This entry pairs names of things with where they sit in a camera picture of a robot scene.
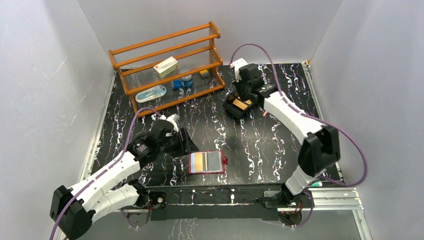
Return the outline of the gold credit card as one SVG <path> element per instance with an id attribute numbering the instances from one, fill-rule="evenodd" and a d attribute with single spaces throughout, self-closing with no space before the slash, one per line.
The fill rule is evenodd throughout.
<path id="1" fill-rule="evenodd" d="M 232 102 L 232 104 L 233 104 L 236 108 L 240 109 L 241 111 L 246 111 L 246 110 L 248 110 L 248 109 L 252 106 L 252 102 L 251 102 L 250 100 L 243 101 L 243 100 L 241 100 L 240 98 L 236 98 L 236 99 Z"/>
<path id="2" fill-rule="evenodd" d="M 208 168 L 207 153 L 196 152 L 192 157 L 193 169 L 195 172 L 204 172 Z"/>

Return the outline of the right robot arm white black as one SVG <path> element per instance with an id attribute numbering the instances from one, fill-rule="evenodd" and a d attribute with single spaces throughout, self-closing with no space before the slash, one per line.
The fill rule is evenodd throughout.
<path id="1" fill-rule="evenodd" d="M 301 193 L 340 159 L 339 132 L 305 114 L 286 97 L 279 83 L 265 83 L 256 64 L 240 58 L 230 68 L 240 99 L 276 117 L 301 144 L 297 167 L 281 186 L 282 202 L 295 207 L 302 199 Z"/>

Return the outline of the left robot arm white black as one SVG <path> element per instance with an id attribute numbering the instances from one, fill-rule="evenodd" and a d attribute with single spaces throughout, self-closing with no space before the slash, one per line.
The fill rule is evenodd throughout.
<path id="1" fill-rule="evenodd" d="M 71 186 L 58 187 L 52 197 L 49 215 L 54 220 L 52 233 L 60 229 L 69 240 L 82 237 L 98 219 L 128 206 L 145 208 L 154 203 L 150 190 L 131 180 L 116 186 L 158 156 L 187 156 L 199 148 L 187 129 L 178 128 L 168 117 L 158 120 L 150 131 L 135 137 L 123 151 L 87 179 Z"/>

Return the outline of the black plastic card tray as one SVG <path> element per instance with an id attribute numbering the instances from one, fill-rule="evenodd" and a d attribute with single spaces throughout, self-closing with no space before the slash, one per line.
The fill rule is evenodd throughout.
<path id="1" fill-rule="evenodd" d="M 250 100 L 242 100 L 236 91 L 232 91 L 224 100 L 222 107 L 235 121 L 240 121 L 256 108 Z"/>

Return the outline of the red card holder wallet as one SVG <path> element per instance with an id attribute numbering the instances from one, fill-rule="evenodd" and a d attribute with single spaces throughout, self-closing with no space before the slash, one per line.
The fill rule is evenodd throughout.
<path id="1" fill-rule="evenodd" d="M 188 156 L 189 160 L 189 169 L 188 172 L 190 174 L 223 174 L 226 172 L 227 164 L 228 164 L 228 158 L 224 155 L 224 152 L 221 150 L 217 151 L 202 151 L 207 154 L 207 170 L 206 171 L 194 171 L 194 164 L 193 164 L 193 156 L 194 153 L 201 153 L 201 152 L 194 152 L 191 153 Z"/>

